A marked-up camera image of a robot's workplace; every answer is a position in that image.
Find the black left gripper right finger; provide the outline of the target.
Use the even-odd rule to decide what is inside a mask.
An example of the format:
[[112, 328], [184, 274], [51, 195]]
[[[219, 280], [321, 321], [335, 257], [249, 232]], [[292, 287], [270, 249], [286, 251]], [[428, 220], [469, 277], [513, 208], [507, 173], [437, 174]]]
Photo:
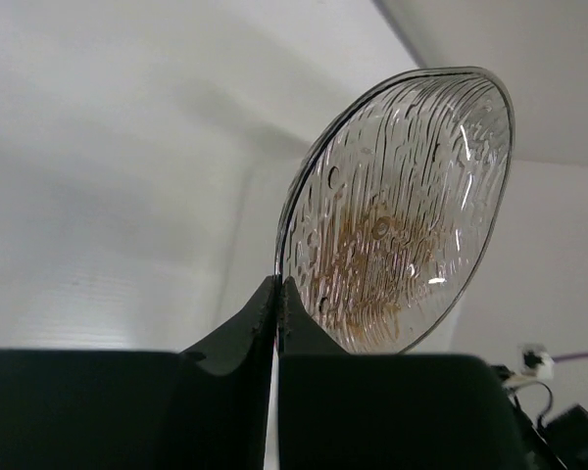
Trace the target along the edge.
[[555, 469], [482, 359], [350, 354], [280, 289], [278, 463], [283, 469]]

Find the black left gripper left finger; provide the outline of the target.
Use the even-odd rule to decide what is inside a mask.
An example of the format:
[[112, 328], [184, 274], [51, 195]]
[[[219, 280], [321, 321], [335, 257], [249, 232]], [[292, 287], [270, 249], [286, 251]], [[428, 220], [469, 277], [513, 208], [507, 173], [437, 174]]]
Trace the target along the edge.
[[0, 469], [260, 469], [277, 281], [182, 352], [0, 349]]

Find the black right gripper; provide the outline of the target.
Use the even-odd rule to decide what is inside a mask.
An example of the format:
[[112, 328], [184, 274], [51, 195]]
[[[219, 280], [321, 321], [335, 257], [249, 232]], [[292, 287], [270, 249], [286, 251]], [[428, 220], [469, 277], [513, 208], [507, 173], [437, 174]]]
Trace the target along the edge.
[[588, 411], [576, 404], [546, 421], [545, 417], [552, 411], [554, 403], [553, 393], [548, 392], [544, 409], [532, 419], [522, 409], [517, 394], [532, 386], [549, 390], [548, 385], [514, 374], [505, 365], [494, 365], [492, 369], [511, 399], [514, 419], [523, 442], [525, 467], [588, 470]]

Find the clear glass dish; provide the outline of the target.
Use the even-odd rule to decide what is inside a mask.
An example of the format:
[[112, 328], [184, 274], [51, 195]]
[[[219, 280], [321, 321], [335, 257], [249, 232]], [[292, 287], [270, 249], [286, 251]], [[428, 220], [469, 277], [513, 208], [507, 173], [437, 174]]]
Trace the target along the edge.
[[276, 229], [275, 273], [341, 350], [413, 350], [484, 258], [514, 146], [513, 102], [490, 70], [382, 80], [302, 160]]

